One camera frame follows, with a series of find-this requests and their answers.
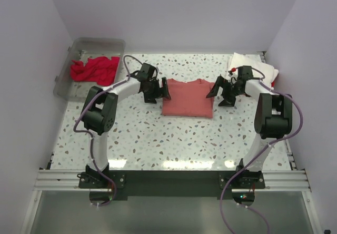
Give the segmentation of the salmon pink t shirt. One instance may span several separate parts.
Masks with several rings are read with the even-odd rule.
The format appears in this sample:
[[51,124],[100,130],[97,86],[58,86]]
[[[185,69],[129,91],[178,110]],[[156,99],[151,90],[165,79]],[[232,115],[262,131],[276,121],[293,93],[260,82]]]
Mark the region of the salmon pink t shirt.
[[214,86],[213,82],[203,79],[190,82],[168,79],[167,86],[171,99],[163,99],[162,115],[213,117],[214,99],[206,97]]

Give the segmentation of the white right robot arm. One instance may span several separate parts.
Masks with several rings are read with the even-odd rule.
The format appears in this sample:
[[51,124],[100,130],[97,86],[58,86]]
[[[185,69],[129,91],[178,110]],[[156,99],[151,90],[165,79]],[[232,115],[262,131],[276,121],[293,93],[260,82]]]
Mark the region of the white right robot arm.
[[264,162],[276,142],[292,130],[292,102],[283,95],[273,93],[264,85],[265,75],[247,65],[229,70],[230,80],[218,76],[207,94],[213,98],[222,89],[223,100],[219,106],[234,107],[236,97],[246,95],[257,101],[254,118],[254,141],[244,158],[237,165],[235,174],[225,182],[232,188],[248,188],[262,182]]

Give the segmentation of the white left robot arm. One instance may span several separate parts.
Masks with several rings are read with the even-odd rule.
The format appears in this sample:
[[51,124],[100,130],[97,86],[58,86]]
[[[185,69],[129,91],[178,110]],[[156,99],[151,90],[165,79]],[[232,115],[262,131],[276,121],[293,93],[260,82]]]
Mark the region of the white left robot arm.
[[157,78],[156,67],[143,63],[141,68],[117,83],[106,87],[90,88],[74,132],[87,133],[90,137],[89,162],[85,171],[78,175],[80,188],[115,187],[110,176],[107,158],[108,132],[113,127],[117,105],[129,96],[143,93],[144,102],[155,104],[157,99],[170,100],[167,79]]

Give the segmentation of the folded white t shirt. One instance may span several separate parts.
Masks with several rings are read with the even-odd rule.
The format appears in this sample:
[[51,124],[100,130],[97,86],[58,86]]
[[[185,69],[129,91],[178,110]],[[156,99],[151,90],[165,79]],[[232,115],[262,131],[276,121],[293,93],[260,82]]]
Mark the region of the folded white t shirt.
[[228,69],[242,65],[251,66],[252,68],[262,72],[265,75],[263,82],[267,86],[271,86],[271,83],[277,78],[279,74],[279,70],[277,70],[275,67],[262,62],[259,55],[243,55],[239,53],[233,53],[228,61]]

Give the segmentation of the crumpled red t shirt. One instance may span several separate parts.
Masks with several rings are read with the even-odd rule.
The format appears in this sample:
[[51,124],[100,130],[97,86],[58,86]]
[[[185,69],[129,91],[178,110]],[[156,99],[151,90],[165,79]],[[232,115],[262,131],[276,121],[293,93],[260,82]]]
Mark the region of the crumpled red t shirt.
[[100,86],[113,84],[120,58],[100,56],[88,58],[87,62],[72,60],[70,76],[76,82],[95,82]]

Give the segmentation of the clear plastic bin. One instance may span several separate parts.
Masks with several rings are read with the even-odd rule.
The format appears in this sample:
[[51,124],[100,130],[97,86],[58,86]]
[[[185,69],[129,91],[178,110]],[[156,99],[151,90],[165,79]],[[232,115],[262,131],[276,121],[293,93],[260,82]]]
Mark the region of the clear plastic bin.
[[83,102],[91,87],[111,85],[117,78],[124,50],[122,39],[76,39],[55,79],[53,94],[67,101]]

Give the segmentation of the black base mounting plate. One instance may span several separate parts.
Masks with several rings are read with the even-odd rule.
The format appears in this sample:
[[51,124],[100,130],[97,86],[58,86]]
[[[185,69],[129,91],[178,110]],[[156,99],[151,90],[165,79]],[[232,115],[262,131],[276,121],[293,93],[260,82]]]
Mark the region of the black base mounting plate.
[[230,186],[227,186],[225,181],[232,177],[234,174],[235,171],[211,170],[110,170],[110,176],[114,180],[115,184],[114,188],[97,188],[86,185],[81,189],[89,189],[89,197],[93,201],[107,201],[108,198],[111,198],[113,200],[127,200],[129,197],[218,198],[220,197],[222,190],[225,190],[225,199],[230,199],[232,197],[232,189],[247,191],[252,189],[264,189],[266,187],[263,173],[263,181],[258,182],[257,184],[253,184],[248,188],[232,188]]

